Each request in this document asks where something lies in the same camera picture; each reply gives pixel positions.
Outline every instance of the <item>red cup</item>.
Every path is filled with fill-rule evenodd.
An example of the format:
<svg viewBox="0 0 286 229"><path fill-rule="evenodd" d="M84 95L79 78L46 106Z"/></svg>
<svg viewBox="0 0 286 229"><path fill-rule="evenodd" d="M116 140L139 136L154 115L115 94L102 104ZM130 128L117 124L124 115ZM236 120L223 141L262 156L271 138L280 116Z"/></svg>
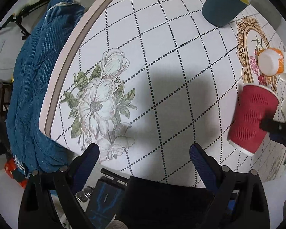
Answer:
<svg viewBox="0 0 286 229"><path fill-rule="evenodd" d="M262 143L266 131L259 128L264 117L273 118L279 104L277 95L258 84L246 84L240 94L239 106L230 127L229 143L241 152L253 156Z"/></svg>

